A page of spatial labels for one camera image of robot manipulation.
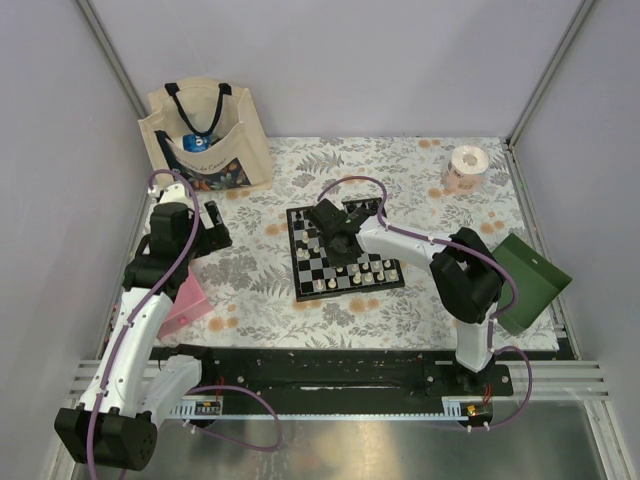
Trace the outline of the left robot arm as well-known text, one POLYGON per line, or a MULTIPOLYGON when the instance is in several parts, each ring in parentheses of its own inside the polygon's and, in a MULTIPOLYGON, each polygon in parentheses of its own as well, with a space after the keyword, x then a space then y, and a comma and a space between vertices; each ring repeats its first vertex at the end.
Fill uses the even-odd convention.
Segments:
POLYGON ((158 429, 190 390, 205 395, 216 386, 213 355, 181 347, 149 383, 147 361, 189 263, 231 246, 215 202, 200 216, 181 202, 156 205, 150 231, 125 269, 117 322, 102 361, 75 408, 62 408, 54 429, 74 461, 141 471, 149 463, 158 429))

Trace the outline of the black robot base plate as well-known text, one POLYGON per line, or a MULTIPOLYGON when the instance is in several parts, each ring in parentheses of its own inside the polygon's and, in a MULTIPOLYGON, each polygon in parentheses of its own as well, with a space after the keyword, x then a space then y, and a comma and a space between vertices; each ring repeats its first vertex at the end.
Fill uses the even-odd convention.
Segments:
POLYGON ((218 387, 226 415, 259 414, 260 395, 280 416, 441 413, 445 397, 509 398, 505 365, 491 362, 480 374, 457 364, 450 351, 358 349, 257 349, 180 344, 155 347, 159 365, 176 355, 200 360, 203 386, 218 387))

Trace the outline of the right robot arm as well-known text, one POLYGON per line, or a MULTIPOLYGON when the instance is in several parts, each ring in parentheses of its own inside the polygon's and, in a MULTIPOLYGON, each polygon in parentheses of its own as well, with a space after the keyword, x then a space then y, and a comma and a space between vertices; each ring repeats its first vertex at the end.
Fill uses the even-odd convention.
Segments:
POLYGON ((475 396, 490 385, 491 321, 504 277, 473 230, 462 228, 448 239, 437 239, 423 231, 392 226, 371 209, 358 207, 347 212, 327 199, 313 206, 308 218, 333 267, 347 266, 367 253, 429 272, 442 305, 456 321, 457 388, 475 396))

